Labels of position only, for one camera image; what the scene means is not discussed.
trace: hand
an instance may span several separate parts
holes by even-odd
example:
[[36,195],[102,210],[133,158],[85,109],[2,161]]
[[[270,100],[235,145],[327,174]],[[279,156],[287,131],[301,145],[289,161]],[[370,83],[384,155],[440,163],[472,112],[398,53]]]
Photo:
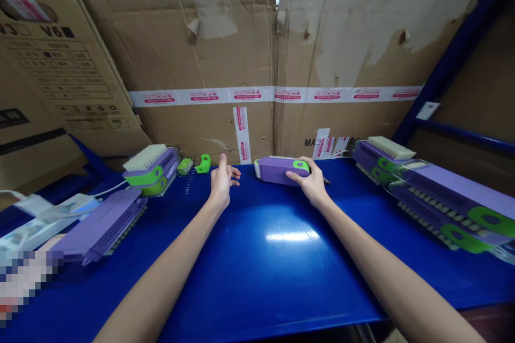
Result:
[[302,191],[310,200],[311,205],[320,209],[322,204],[331,200],[323,184],[322,170],[311,158],[303,156],[299,160],[307,162],[311,168],[311,174],[308,177],[301,177],[297,173],[287,171],[286,175],[300,185]]
[[211,195],[209,198],[221,205],[222,210],[229,205],[229,188],[233,185],[240,185],[232,177],[239,180],[241,172],[237,168],[227,165],[227,156],[221,154],[218,169],[211,171]]

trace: blue table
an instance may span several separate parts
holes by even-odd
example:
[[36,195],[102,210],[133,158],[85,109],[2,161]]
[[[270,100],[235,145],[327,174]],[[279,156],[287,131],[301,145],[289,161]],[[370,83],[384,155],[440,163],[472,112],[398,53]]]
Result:
[[[351,160],[319,163],[331,197],[451,305],[515,300],[515,266],[451,252]],[[350,257],[299,188],[263,183],[240,167],[241,186],[214,227],[160,342],[236,341],[386,318]],[[10,341],[91,342],[124,295],[209,194],[209,175],[177,178],[150,200],[111,258],[64,267],[6,332]]]

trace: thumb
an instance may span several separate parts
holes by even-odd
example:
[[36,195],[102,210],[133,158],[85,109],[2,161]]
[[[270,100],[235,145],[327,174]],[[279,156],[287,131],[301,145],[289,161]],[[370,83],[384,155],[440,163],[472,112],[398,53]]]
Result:
[[303,178],[301,176],[299,176],[297,173],[294,173],[294,172],[290,172],[290,171],[287,171],[286,172],[286,175],[288,176],[289,179],[291,180],[294,180],[295,182],[297,182],[299,185],[300,183],[302,182]]
[[218,168],[221,170],[225,170],[227,167],[227,155],[224,153],[220,154],[220,162],[218,163]]

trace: blue metal beam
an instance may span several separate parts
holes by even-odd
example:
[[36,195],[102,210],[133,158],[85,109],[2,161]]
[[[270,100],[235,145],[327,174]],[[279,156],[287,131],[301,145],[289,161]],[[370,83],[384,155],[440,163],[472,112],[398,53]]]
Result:
[[405,144],[415,132],[417,114],[428,101],[436,102],[449,88],[469,56],[497,19],[502,0],[479,0],[476,8],[465,19],[456,33],[420,95],[404,117],[392,140]]
[[507,154],[515,154],[515,142],[504,142],[493,137],[484,136],[472,131],[459,129],[454,126],[449,126],[435,121],[415,119],[415,125],[421,129],[426,129],[437,134],[443,134],[452,137],[453,139],[464,139],[490,150],[500,151]]

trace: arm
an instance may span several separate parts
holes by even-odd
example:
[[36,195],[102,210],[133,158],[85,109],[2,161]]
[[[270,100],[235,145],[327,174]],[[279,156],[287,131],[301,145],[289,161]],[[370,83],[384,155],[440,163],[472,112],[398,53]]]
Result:
[[342,242],[365,281],[410,342],[458,341],[484,343],[483,338],[428,283],[374,240],[329,197],[322,171],[311,158],[301,157],[311,167],[306,178],[287,172],[296,181]]
[[206,239],[229,204],[229,187],[239,186],[231,178],[239,179],[240,175],[239,170],[227,166],[226,156],[222,154],[219,168],[211,172],[211,194],[207,202],[123,298],[94,343],[157,340]]

